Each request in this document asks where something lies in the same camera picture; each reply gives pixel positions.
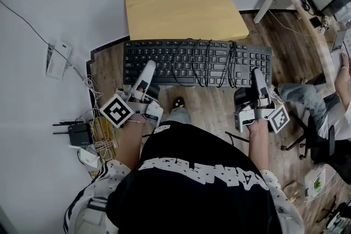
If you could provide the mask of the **person's white starred jacket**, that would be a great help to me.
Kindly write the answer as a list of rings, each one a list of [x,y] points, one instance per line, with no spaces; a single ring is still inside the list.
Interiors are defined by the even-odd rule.
[[[283,193],[277,177],[269,170],[262,169],[257,173],[245,171],[239,167],[224,167],[222,165],[202,165],[196,163],[194,168],[189,167],[189,162],[175,158],[153,158],[146,160],[140,170],[161,168],[168,172],[185,175],[199,183],[214,183],[214,179],[223,180],[227,186],[241,185],[249,191],[255,184],[270,191],[276,208],[283,234],[304,234],[303,220],[296,207]],[[107,199],[112,189],[131,172],[124,164],[117,160],[106,162],[99,174],[84,188],[71,203],[64,216],[64,231],[74,234],[73,227],[80,211],[87,208],[88,201],[101,197]]]

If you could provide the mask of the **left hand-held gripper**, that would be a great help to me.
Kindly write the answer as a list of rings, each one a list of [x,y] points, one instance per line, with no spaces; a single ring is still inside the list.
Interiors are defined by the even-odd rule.
[[[163,115],[163,108],[158,103],[160,87],[151,84],[155,69],[156,63],[149,60],[128,90],[116,90],[116,93],[100,108],[100,113],[116,128],[121,127],[127,119],[136,114],[143,115],[155,127],[160,125]]]

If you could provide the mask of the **person's left forearm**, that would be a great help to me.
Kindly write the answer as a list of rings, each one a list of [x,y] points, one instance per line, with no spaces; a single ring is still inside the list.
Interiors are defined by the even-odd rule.
[[[143,115],[132,115],[123,125],[122,136],[118,141],[115,159],[133,170],[138,166],[143,126],[146,119]]]

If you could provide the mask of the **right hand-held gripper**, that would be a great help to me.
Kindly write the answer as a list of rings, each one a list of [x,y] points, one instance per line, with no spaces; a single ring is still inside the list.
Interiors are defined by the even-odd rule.
[[[252,71],[252,87],[242,87],[234,93],[234,105],[235,128],[240,133],[244,126],[264,119],[269,131],[277,134],[290,121],[285,105],[271,100],[263,73],[257,67]]]

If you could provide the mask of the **white power strip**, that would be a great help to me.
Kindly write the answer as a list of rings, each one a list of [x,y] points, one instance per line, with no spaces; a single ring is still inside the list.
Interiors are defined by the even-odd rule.
[[[321,26],[318,28],[318,33],[320,35],[324,35],[325,32],[329,29],[329,25],[330,25],[330,17],[325,15],[322,18]]]

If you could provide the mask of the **black router with antennas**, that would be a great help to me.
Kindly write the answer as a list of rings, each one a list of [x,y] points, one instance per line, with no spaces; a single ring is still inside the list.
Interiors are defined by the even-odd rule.
[[[54,135],[68,134],[71,146],[84,147],[93,144],[90,125],[83,121],[63,121],[52,124],[54,127],[67,126],[66,132],[54,132]]]

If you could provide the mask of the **person's right forearm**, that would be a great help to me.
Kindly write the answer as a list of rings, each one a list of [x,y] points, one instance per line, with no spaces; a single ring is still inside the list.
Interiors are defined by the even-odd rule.
[[[250,160],[259,170],[269,170],[269,135],[268,122],[258,119],[247,126],[249,132]]]

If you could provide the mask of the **wooden table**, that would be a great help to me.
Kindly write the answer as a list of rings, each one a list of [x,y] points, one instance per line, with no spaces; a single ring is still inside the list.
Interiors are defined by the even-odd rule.
[[[243,39],[248,28],[232,0],[125,0],[134,39]]]

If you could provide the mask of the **black keyboard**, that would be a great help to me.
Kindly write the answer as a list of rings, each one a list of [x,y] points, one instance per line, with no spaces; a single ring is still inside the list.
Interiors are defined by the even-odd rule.
[[[255,68],[272,80],[272,50],[234,41],[148,39],[124,43],[123,83],[136,82],[148,61],[155,62],[156,85],[249,88]]]

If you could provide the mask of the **white adapter box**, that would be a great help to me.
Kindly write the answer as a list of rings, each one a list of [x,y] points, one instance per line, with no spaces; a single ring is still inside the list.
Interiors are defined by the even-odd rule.
[[[97,171],[101,168],[100,157],[79,146],[69,145],[69,148],[77,151],[78,160],[89,171]]]

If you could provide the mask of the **light desk with white legs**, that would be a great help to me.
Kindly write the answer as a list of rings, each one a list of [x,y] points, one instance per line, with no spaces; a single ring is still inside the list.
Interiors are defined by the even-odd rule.
[[[334,17],[331,17],[329,29],[323,35],[321,35],[318,33],[318,30],[312,26],[310,19],[313,16],[303,9],[300,0],[290,0],[290,2],[292,5],[294,5],[297,13],[307,28],[308,33],[306,36],[310,37],[315,45],[315,49],[326,80],[325,83],[323,83],[321,86],[318,86],[318,93],[321,97],[325,98],[335,92],[335,79],[337,78],[338,71],[337,67],[332,61],[330,51],[336,32],[338,30],[341,30],[343,26],[339,25],[339,23],[335,21]],[[266,12],[269,11],[272,3],[273,0],[264,1],[257,15],[253,19],[253,22],[255,24],[261,21]]]

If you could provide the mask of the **white box with green plant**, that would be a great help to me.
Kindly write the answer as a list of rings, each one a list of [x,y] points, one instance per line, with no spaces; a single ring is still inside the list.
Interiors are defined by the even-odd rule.
[[[305,201],[312,201],[326,184],[326,168],[320,165],[309,171],[304,177]]]

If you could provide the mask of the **person's black printed shirt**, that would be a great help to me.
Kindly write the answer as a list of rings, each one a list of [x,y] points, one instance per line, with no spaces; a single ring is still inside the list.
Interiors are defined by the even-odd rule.
[[[106,214],[120,234],[282,234],[255,164],[217,136],[175,121],[149,136]]]

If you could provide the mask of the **white printed carton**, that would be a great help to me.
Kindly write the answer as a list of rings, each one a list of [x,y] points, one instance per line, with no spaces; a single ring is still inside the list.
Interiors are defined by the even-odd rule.
[[[56,41],[49,44],[47,49],[46,76],[55,79],[62,79],[72,47],[63,41]]]

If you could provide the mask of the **person's grey trouser leg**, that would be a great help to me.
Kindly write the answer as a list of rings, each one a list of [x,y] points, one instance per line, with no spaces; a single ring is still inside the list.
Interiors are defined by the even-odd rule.
[[[174,108],[162,121],[162,125],[170,125],[176,129],[183,128],[185,125],[191,125],[190,114],[183,107]]]

